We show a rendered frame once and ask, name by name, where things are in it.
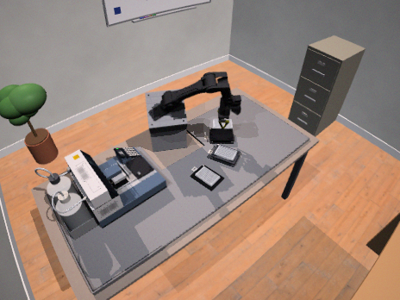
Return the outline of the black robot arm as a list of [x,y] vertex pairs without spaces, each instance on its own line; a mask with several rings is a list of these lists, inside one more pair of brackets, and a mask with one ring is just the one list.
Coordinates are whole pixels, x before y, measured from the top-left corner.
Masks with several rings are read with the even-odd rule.
[[[218,78],[216,82],[216,77],[222,78]],[[193,97],[200,93],[215,93],[218,91],[220,91],[222,94],[222,97],[220,99],[220,106],[222,108],[227,108],[224,110],[224,115],[229,116],[230,109],[233,113],[239,115],[241,112],[241,95],[233,96],[231,94],[230,86],[228,83],[228,74],[226,72],[206,72],[203,77],[201,77],[201,79],[199,79],[194,84],[191,84],[177,91],[166,91],[162,95],[160,105],[149,110],[149,113],[156,121],[162,116],[182,105],[182,101],[188,97]],[[230,104],[234,106],[231,106]],[[229,105],[229,107],[225,105]]]

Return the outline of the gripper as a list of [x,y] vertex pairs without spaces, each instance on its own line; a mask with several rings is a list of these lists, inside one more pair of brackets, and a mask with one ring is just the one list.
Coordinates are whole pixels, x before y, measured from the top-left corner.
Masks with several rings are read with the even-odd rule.
[[[219,124],[221,125],[221,128],[225,128],[228,124],[229,124],[229,121],[226,121],[226,120],[222,120],[222,119],[224,119],[224,118],[226,118],[226,119],[229,119],[229,116],[225,116],[224,115],[224,110],[225,109],[227,109],[227,108],[222,108],[221,106],[220,106],[220,108],[218,108],[218,122],[219,122]],[[222,126],[222,123],[226,123],[225,125],[224,125],[224,127]]]

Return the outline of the translucent grey bottle with cap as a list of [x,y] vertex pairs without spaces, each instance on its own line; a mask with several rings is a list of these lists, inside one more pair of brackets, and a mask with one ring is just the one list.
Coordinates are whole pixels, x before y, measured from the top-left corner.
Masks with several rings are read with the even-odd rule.
[[[62,193],[64,196],[59,194],[59,201],[56,203],[56,210],[58,211],[70,209],[78,201],[82,200],[80,195],[76,193],[68,193],[67,191],[62,191]],[[92,216],[83,201],[68,212],[58,214],[71,231],[92,219]]]

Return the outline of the grey bottle with black cap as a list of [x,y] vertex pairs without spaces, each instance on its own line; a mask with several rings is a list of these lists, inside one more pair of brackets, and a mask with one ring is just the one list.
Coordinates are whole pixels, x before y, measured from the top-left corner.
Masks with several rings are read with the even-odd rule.
[[[50,183],[47,186],[47,193],[51,198],[53,197],[53,194],[56,191],[67,191],[68,193],[78,194],[75,187],[72,184],[72,181],[68,177],[66,176],[60,177],[58,173],[53,173],[53,175],[54,178],[51,175],[48,177]],[[58,195],[59,193],[57,193],[53,199],[55,204],[59,201]]]

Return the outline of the white well plate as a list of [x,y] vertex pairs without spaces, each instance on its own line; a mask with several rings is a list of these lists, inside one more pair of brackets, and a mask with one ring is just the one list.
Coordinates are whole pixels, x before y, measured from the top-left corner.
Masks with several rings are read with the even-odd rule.
[[206,168],[205,166],[200,169],[195,176],[197,176],[198,178],[200,178],[203,182],[205,182],[206,184],[212,186],[219,178],[220,176],[218,176],[217,174],[215,174],[214,172],[212,172],[210,169]]
[[219,145],[219,147],[216,149],[214,154],[216,156],[222,157],[224,159],[233,160],[235,155],[237,154],[237,151],[234,149]]
[[[233,125],[232,125],[232,119],[226,119],[229,120],[229,124],[225,127],[227,129],[233,129]],[[222,126],[224,127],[226,123],[222,123]],[[218,119],[213,119],[213,128],[221,128],[221,125],[218,122]]]

